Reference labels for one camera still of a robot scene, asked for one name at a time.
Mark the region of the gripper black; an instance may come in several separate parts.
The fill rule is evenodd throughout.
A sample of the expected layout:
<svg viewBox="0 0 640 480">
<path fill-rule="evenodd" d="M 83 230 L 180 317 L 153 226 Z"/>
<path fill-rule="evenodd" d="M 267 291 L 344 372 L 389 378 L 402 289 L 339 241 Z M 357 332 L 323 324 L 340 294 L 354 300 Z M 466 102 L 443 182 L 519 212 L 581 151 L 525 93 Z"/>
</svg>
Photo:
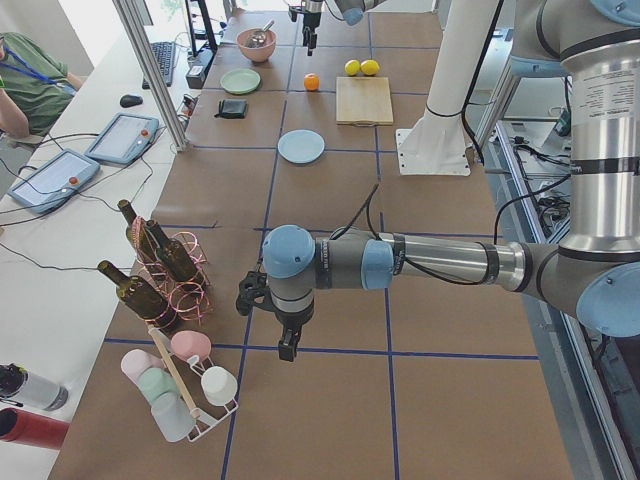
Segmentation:
<svg viewBox="0 0 640 480">
<path fill-rule="evenodd" d="M 304 0 L 302 2 L 304 20 L 302 29 L 302 45 L 308 49 L 308 55 L 312 56 L 316 48 L 317 34 L 316 28 L 320 25 L 323 1 Z"/>
<path fill-rule="evenodd" d="M 283 333 L 278 342 L 279 358 L 294 361 L 297 356 L 302 327 L 314 314 L 314 295 L 307 294 L 304 297 L 290 300 L 272 294 L 271 301 L 276 319 L 283 327 Z"/>
</svg>

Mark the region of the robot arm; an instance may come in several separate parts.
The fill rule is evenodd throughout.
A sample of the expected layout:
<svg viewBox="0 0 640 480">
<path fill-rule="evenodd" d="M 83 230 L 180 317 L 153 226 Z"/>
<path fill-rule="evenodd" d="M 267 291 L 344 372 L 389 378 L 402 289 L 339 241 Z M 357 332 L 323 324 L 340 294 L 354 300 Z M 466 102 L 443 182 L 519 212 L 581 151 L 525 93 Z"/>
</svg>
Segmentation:
<svg viewBox="0 0 640 480">
<path fill-rule="evenodd" d="M 293 361 L 318 289 L 384 289 L 396 275 L 497 284 L 542 300 L 609 337 L 639 332 L 639 5 L 525 1 L 514 46 L 556 60 L 572 79 L 570 229 L 556 244 L 504 246 L 342 227 L 313 238 L 295 225 L 263 243 L 264 307 Z"/>
<path fill-rule="evenodd" d="M 297 15 L 301 15 L 303 46 L 307 48 L 307 55 L 312 56 L 317 45 L 319 27 L 324 1 L 302 1 L 299 6 L 289 8 L 290 19 L 295 22 Z M 382 1 L 376 0 L 337 0 L 335 5 L 342 15 L 342 19 L 349 25 L 357 24 L 364 13 L 376 8 Z"/>
</svg>

